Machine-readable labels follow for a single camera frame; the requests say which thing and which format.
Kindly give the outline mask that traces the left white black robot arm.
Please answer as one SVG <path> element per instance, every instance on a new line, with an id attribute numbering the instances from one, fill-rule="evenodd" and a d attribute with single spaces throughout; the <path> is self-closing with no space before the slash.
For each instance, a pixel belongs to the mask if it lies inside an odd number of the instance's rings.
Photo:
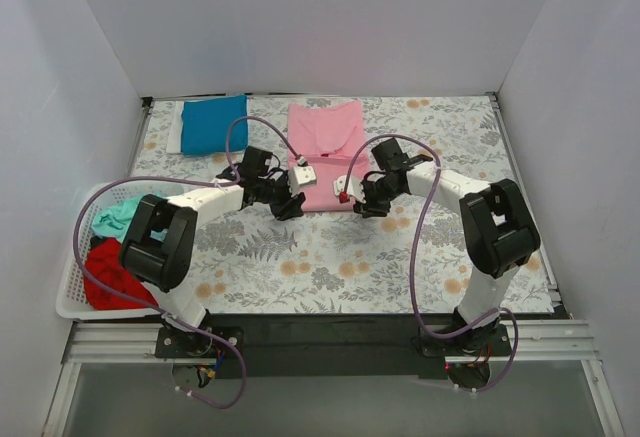
<path id="1" fill-rule="evenodd" d="M 139 280 L 161 308 L 176 341 L 190 356 L 208 354 L 213 334 L 204 326 L 208 311 L 186 281 L 196 231 L 226 214 L 255 203 L 267 205 L 279 221 L 303 215 L 304 190 L 317 183 L 305 158 L 284 170 L 270 166 L 271 152 L 249 146 L 241 161 L 218 174 L 209 186 L 170 197 L 142 197 L 122 242 L 120 265 Z"/>

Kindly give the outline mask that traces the pink t shirt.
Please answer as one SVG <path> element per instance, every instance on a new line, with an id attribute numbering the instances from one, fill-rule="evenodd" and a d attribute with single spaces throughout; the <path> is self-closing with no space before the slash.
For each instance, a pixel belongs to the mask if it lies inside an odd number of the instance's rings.
<path id="1" fill-rule="evenodd" d="M 339 202 L 333 182 L 348 171 L 362 178 L 370 171 L 369 158 L 355 152 L 366 141 L 364 116 L 359 101 L 332 107 L 307 108 L 292 103 L 288 108 L 288 141 L 314 168 L 317 184 L 304 191 L 304 212 L 348 211 Z"/>

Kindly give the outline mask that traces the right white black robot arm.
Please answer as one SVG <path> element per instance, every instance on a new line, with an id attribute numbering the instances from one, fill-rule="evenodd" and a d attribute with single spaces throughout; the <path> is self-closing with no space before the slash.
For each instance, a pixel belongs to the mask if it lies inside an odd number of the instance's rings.
<path id="1" fill-rule="evenodd" d="M 469 285 L 449 326 L 436 331 L 424 321 L 418 325 L 428 340 L 475 354 L 505 313 L 502 303 L 514 276 L 539 250 L 539 231 L 516 182 L 487 182 L 446 170 L 431 148 L 409 156 L 399 145 L 402 139 L 399 134 L 370 139 L 377 170 L 361 179 L 346 174 L 335 181 L 334 192 L 364 218 L 386 216 L 401 195 L 423 198 L 424 211 L 437 204 L 460 218 L 472 263 Z"/>

